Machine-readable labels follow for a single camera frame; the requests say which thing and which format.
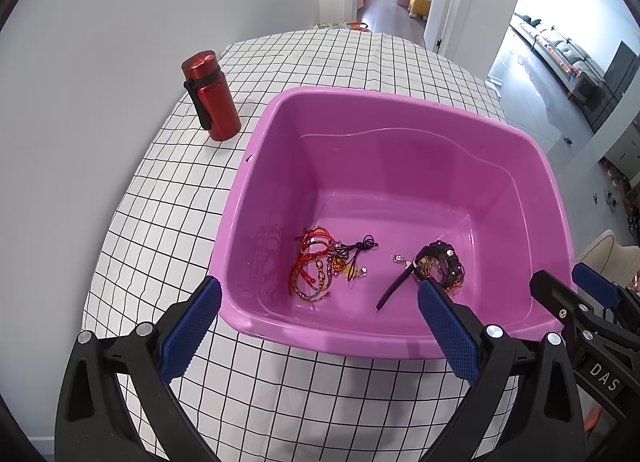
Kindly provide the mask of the white checkered tablecloth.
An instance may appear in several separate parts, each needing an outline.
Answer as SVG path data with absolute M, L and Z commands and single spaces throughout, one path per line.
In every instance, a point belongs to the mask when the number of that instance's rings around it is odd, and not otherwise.
M 244 149 L 270 100 L 300 85 L 431 100 L 502 120 L 498 95 L 406 39 L 294 31 L 234 43 L 221 66 L 242 122 L 209 141 L 182 97 L 134 172 L 108 227 L 82 315 L 99 337 L 154 321 L 198 286 Z M 465 383 L 442 360 L 346 358 L 212 323 L 172 391 L 224 461 L 415 461 Z

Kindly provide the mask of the grey sofa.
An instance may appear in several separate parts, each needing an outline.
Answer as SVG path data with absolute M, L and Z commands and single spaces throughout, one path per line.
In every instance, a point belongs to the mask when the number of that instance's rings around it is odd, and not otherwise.
M 579 106 L 591 130 L 600 130 L 634 80 L 639 55 L 620 42 L 612 62 L 602 70 L 581 46 L 564 37 L 555 26 L 544 27 L 540 19 L 514 13 L 510 27 L 560 79 L 567 97 Z

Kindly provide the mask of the beige chair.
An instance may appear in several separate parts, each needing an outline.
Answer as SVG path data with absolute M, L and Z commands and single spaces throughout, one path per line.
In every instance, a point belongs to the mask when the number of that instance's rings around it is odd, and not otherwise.
M 585 248 L 577 263 L 584 263 L 606 280 L 629 287 L 640 268 L 638 245 L 621 245 L 612 229 L 605 230 Z

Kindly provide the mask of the purple plastic tub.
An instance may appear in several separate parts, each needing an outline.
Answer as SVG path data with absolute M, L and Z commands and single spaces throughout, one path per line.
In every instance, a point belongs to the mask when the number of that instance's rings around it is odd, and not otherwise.
M 364 276 L 337 279 L 318 303 L 288 285 L 311 227 L 375 247 Z M 512 337 L 560 323 L 529 292 L 536 271 L 570 280 L 573 242 L 551 165 L 526 133 L 491 118 L 393 94 L 297 88 L 271 100 L 236 172 L 209 271 L 234 330 L 328 354 L 428 359 L 440 354 L 405 281 L 411 259 L 442 240 L 464 267 L 456 302 Z

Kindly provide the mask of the red metal bottle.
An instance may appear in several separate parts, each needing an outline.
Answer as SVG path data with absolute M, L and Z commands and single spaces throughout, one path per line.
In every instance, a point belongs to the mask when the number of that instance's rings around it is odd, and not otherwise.
M 241 122 L 214 51 L 201 51 L 181 64 L 183 86 L 194 105 L 201 128 L 213 141 L 228 141 L 241 130 Z

